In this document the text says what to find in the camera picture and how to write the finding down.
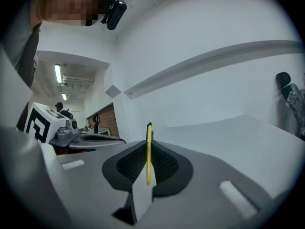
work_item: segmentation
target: gray surface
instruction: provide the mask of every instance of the gray surface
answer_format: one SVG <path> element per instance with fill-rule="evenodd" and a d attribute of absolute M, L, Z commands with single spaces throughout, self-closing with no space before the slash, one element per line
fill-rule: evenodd
<path fill-rule="evenodd" d="M 100 135 L 100 134 L 90 134 L 90 136 L 104 136 L 106 138 L 113 139 L 113 141 L 84 141 L 81 139 L 82 136 L 89 136 L 88 134 L 80 134 L 78 135 L 75 139 L 73 139 L 72 142 L 69 144 L 69 148 L 72 149 L 99 149 L 99 148 L 105 148 L 109 146 L 116 146 L 116 145 L 121 145 L 125 144 L 122 140 L 120 140 L 117 137 L 114 136 L 107 136 L 107 135 Z"/>
<path fill-rule="evenodd" d="M 107 127 L 99 127 L 98 132 L 99 133 L 103 133 L 103 132 L 107 132 L 109 130 L 109 128 Z M 83 134 L 94 134 L 94 130 L 90 130 L 90 131 L 83 131 Z"/>
<path fill-rule="evenodd" d="M 69 213 L 47 175 L 48 169 L 36 139 L 15 128 L 0 127 L 0 140 L 1 171 L 16 199 L 46 225 L 70 228 Z"/>
<path fill-rule="evenodd" d="M 220 158 L 261 185 L 272 198 L 293 186 L 305 160 L 304 141 L 247 115 L 168 127 L 155 139 Z"/>
<path fill-rule="evenodd" d="M 73 134 L 73 129 L 69 127 L 60 127 L 56 133 L 57 139 L 63 141 L 65 139 L 71 138 L 73 136 L 76 136 L 78 134 L 78 131 Z"/>
<path fill-rule="evenodd" d="M 32 34 L 30 23 L 31 0 L 27 0 L 10 22 L 2 38 L 4 49 L 16 70 L 18 69 L 25 45 Z"/>
<path fill-rule="evenodd" d="M 59 140 L 57 137 L 53 138 L 49 144 L 52 145 L 52 146 L 57 146 L 57 147 L 66 147 L 69 145 L 69 143 L 71 141 L 73 141 L 74 138 L 76 138 L 77 136 L 79 135 L 78 134 L 75 134 L 69 138 L 66 138 L 66 139 L 63 139 L 63 140 Z"/>
<path fill-rule="evenodd" d="M 12 66 L 1 43 L 0 65 L 0 125 L 16 127 L 25 106 L 32 97 L 32 91 Z"/>
<path fill-rule="evenodd" d="M 111 156 L 134 145 L 116 146 L 102 151 L 59 156 L 62 164 L 83 160 L 83 166 L 66 171 L 66 175 L 79 191 L 86 193 L 86 199 L 102 206 L 101 224 L 113 221 L 111 214 L 122 207 L 127 193 L 114 190 L 102 175 L 102 164 Z M 222 181 L 230 180 L 259 208 L 270 201 L 262 188 L 240 172 L 218 158 L 191 151 L 179 146 L 164 144 L 167 148 L 186 156 L 194 167 L 189 185 L 178 195 L 155 198 L 135 228 L 227 228 L 242 221 L 233 205 L 219 189 Z M 121 223 L 120 228 L 129 227 Z"/>

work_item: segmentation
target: person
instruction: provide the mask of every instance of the person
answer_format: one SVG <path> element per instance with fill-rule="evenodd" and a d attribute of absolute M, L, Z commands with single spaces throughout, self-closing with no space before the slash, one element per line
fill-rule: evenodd
<path fill-rule="evenodd" d="M 39 33 L 43 21 L 84 25 L 104 13 L 104 0 L 27 0 L 3 35 L 4 50 L 18 71 L 26 44 L 33 34 Z"/>
<path fill-rule="evenodd" d="M 33 61 L 43 21 L 90 26 L 100 15 L 106 14 L 114 0 L 27 0 L 8 25 L 0 41 L 11 64 L 31 88 Z M 28 115 L 25 106 L 17 128 L 23 130 Z"/>
<path fill-rule="evenodd" d="M 67 110 L 62 110 L 62 109 L 63 109 L 63 105 L 62 105 L 61 102 L 58 102 L 58 103 L 55 105 L 55 107 L 56 107 L 56 110 L 57 110 L 58 113 L 60 113 L 60 114 L 62 114 L 62 115 L 64 115 L 64 116 L 66 116 L 66 117 L 69 118 L 69 119 L 73 119 L 73 115 L 72 115 L 69 111 L 67 111 Z"/>

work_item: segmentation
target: black clip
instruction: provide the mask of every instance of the black clip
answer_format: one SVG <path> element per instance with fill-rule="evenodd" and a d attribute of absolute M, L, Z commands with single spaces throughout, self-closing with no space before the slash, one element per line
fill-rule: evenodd
<path fill-rule="evenodd" d="M 146 127 L 146 140 L 148 139 L 148 127 L 149 127 L 150 125 L 153 127 L 153 125 L 152 125 L 151 122 L 148 123 L 148 125 L 147 125 L 147 127 Z"/>
<path fill-rule="evenodd" d="M 125 1 L 117 0 L 111 8 L 108 8 L 101 23 L 107 24 L 109 30 L 114 30 L 126 10 Z"/>

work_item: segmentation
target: brick wall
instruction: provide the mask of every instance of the brick wall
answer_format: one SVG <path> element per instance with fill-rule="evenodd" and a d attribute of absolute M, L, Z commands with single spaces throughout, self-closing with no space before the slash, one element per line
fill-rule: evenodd
<path fill-rule="evenodd" d="M 101 119 L 99 127 L 109 127 L 111 136 L 120 137 L 118 126 L 116 124 L 113 104 L 99 111 L 97 114 Z M 95 123 L 92 121 L 92 116 L 88 118 L 88 124 L 90 124 L 91 127 L 94 127 Z"/>

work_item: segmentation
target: white wall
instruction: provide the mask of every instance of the white wall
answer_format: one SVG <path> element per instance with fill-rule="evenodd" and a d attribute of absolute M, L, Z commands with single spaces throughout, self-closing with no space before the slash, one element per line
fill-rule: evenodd
<path fill-rule="evenodd" d="M 69 109 L 69 112 L 73 114 L 73 117 L 76 120 L 77 126 L 79 128 L 83 128 L 86 125 L 83 101 L 74 101 L 74 100 L 64 101 L 63 99 L 50 99 L 50 98 L 44 99 L 44 98 L 38 98 L 35 95 L 33 95 L 29 101 L 29 109 L 33 102 L 47 105 L 54 110 L 56 110 L 55 104 L 57 104 L 57 102 L 62 102 L 63 109 L 64 110 Z"/>
<path fill-rule="evenodd" d="M 97 26 L 67 26 L 43 22 L 37 50 L 74 54 L 111 63 L 115 43 L 115 38 L 103 33 Z"/>
<path fill-rule="evenodd" d="M 246 42 L 298 40 L 272 0 L 169 0 L 118 39 L 125 90 L 182 61 Z"/>
<path fill-rule="evenodd" d="M 301 54 L 267 57 L 227 66 L 158 89 L 133 100 L 141 132 L 153 123 L 165 127 L 195 125 L 249 115 L 293 132 L 290 109 L 277 89 L 276 74 L 286 71 L 304 88 Z"/>
<path fill-rule="evenodd" d="M 140 17 L 118 39 L 122 91 L 211 50 L 266 40 L 299 40 L 284 11 L 272 0 L 171 0 Z M 120 135 L 124 132 L 122 138 L 143 140 L 146 125 L 152 122 L 157 139 L 157 133 L 168 126 L 242 114 L 293 132 L 291 112 L 275 84 L 275 75 L 282 71 L 304 87 L 303 55 L 287 54 L 226 66 L 133 100 L 122 93 L 114 98 L 116 113 L 128 115 L 118 121 Z"/>
<path fill-rule="evenodd" d="M 86 93 L 84 98 L 84 113 L 86 118 L 112 103 L 112 99 L 104 90 L 104 74 L 104 69 L 100 68 L 97 70 L 94 84 L 90 86 Z"/>

